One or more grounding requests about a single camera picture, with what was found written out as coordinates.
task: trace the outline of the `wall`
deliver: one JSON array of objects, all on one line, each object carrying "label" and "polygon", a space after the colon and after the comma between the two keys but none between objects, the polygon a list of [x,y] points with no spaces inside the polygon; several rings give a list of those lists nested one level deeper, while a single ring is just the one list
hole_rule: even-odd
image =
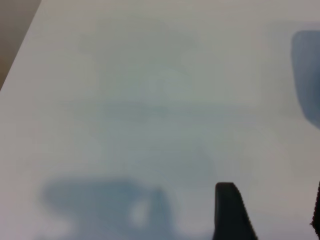
[{"label": "wall", "polygon": [[41,0],[0,0],[0,89]]}]

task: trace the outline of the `black object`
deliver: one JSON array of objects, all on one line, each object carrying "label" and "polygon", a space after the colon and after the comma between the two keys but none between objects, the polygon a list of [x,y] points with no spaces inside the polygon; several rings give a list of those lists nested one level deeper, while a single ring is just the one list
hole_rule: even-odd
[{"label": "black object", "polygon": [[320,239],[320,183],[319,183],[319,187],[318,187],[318,194],[316,196],[311,225],[312,225],[313,229],[315,230],[316,235]]},{"label": "black object", "polygon": [[[320,240],[320,183],[311,224]],[[215,185],[213,240],[258,240],[240,191],[232,182]]]}]

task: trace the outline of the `black plastic piece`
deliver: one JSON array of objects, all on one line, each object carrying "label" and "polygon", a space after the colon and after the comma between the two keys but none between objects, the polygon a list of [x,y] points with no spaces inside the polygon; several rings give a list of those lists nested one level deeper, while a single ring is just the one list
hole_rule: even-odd
[{"label": "black plastic piece", "polygon": [[232,182],[215,186],[213,240],[258,240],[241,194]]}]

